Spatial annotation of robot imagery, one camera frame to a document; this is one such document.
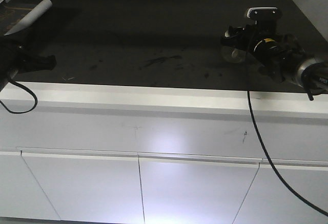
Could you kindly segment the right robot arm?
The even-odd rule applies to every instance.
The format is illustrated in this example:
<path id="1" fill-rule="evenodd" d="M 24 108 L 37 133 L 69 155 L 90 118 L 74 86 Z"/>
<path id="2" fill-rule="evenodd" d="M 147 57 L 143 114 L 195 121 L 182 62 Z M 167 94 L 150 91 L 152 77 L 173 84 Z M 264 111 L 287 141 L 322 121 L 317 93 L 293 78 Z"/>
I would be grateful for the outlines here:
<path id="1" fill-rule="evenodd" d="M 308 54 L 292 34 L 277 33 L 274 20 L 256 20 L 253 25 L 230 26 L 221 38 L 223 46 L 251 55 L 262 72 L 277 83 L 301 87 L 310 101 L 327 91 L 327 62 Z"/>

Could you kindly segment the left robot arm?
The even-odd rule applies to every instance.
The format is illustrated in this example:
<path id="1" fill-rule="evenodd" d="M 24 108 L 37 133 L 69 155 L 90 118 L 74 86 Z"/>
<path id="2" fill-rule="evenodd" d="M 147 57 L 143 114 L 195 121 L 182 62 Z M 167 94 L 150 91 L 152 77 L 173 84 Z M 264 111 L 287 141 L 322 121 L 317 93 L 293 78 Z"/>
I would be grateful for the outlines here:
<path id="1" fill-rule="evenodd" d="M 27 50 L 21 42 L 1 37 L 1 89 L 17 74 L 53 70 L 56 64 L 54 55 L 37 55 Z"/>

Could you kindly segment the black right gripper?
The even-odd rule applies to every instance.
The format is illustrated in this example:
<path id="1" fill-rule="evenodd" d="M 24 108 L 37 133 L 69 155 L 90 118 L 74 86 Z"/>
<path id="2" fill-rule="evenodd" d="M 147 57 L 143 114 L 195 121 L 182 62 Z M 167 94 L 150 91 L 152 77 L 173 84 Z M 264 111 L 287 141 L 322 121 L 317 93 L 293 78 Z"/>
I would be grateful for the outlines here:
<path id="1" fill-rule="evenodd" d="M 260 71 L 273 81 L 296 82 L 297 67 L 305 50 L 292 34 L 276 33 L 275 21 L 259 21 L 253 25 L 230 26 L 221 44 L 246 52 L 261 63 Z"/>

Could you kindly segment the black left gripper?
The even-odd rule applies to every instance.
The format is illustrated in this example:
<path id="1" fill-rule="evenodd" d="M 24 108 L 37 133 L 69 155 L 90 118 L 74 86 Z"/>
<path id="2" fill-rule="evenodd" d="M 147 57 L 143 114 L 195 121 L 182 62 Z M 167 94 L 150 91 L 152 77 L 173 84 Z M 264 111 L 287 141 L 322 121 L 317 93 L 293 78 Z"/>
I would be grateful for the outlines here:
<path id="1" fill-rule="evenodd" d="M 17 51 L 19 55 L 17 63 L 19 73 L 53 70 L 56 66 L 56 58 L 54 55 L 39 56 L 26 50 L 23 46 L 18 46 Z"/>

